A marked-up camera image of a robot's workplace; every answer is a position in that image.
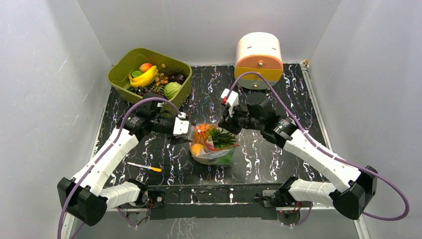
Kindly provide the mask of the yellow toy lemon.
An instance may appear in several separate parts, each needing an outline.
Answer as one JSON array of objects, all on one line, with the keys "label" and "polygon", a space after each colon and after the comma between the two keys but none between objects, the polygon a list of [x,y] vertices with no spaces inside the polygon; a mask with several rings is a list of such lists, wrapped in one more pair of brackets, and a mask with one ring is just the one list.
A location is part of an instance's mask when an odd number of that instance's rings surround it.
[{"label": "yellow toy lemon", "polygon": [[206,154],[207,148],[201,143],[191,145],[191,154],[194,157],[199,157]]}]

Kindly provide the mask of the clear zip bag orange zipper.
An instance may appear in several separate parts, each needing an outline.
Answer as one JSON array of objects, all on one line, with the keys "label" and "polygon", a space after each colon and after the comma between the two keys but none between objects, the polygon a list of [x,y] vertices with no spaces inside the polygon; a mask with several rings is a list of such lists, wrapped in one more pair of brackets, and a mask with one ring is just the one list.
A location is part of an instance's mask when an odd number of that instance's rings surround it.
[{"label": "clear zip bag orange zipper", "polygon": [[190,153],[201,164],[227,167],[233,164],[236,136],[217,124],[201,123],[191,127]]}]

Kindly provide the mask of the green toy lettuce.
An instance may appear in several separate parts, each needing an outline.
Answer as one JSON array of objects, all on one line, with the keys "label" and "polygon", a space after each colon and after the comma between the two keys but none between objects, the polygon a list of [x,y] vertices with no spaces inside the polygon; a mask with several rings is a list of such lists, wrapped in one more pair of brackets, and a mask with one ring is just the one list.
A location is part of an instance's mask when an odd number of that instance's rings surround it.
[{"label": "green toy lettuce", "polygon": [[231,166],[233,164],[234,152],[234,148],[211,152],[207,155],[207,162],[210,165]]}]

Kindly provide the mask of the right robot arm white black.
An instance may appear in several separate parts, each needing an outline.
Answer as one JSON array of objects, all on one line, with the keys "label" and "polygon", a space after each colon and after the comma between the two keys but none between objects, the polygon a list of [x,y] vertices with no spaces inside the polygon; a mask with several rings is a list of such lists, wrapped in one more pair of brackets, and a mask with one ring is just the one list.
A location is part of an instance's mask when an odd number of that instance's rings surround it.
[{"label": "right robot arm white black", "polygon": [[352,220],[361,216],[375,195],[375,176],[323,153],[325,146],[302,132],[292,118],[277,115],[263,93],[249,95],[245,111],[238,103],[238,93],[224,89],[220,98],[226,109],[219,127],[235,135],[243,129],[257,130],[266,141],[299,157],[328,179],[328,182],[313,182],[290,177],[277,191],[259,195],[265,207],[309,201],[334,207]]}]

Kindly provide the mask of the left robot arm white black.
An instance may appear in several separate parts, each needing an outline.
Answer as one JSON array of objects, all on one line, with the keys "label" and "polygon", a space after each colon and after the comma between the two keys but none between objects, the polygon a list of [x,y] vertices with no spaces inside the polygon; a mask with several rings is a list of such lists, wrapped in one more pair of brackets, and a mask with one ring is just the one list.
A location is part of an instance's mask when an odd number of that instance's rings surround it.
[{"label": "left robot arm white black", "polygon": [[149,199],[145,184],[130,179],[105,188],[105,183],[126,155],[149,133],[164,133],[179,140],[188,135],[190,129],[186,113],[157,94],[135,103],[97,154],[71,179],[64,177],[57,184],[62,207],[59,227],[63,226],[66,214],[94,226],[110,209],[124,204],[144,207]]}]

